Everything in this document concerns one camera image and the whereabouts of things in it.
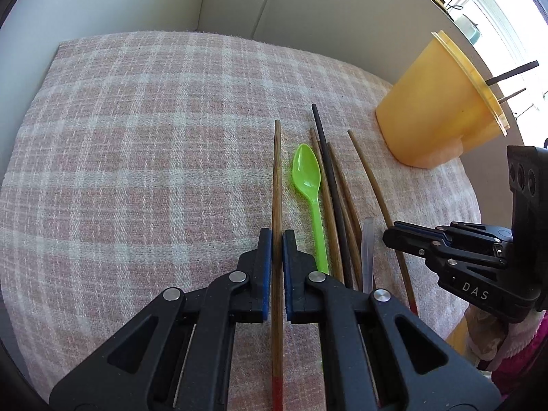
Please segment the pink sleeve right forearm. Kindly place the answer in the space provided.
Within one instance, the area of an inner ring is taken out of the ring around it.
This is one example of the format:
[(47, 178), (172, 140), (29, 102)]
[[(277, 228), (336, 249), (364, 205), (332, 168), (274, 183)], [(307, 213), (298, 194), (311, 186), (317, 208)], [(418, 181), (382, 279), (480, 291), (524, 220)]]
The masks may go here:
[(510, 327), (509, 346), (494, 364), (491, 380), (503, 397), (511, 394), (539, 364), (547, 348), (547, 313), (534, 314)]

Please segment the right hand white glove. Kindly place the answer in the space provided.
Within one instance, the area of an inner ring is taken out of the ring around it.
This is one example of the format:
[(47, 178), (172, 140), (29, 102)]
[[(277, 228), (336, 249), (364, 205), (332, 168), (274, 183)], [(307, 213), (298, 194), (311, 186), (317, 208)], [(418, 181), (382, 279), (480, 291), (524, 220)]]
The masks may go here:
[[(522, 322), (539, 313), (542, 312), (533, 310)], [(510, 327), (522, 322), (509, 324), (502, 318), (495, 317), (471, 304), (467, 307), (464, 318), (468, 332), (466, 356), (476, 365), (486, 363), (487, 366), (481, 370), (492, 372), (494, 364), (501, 359), (503, 352), (511, 343)]]

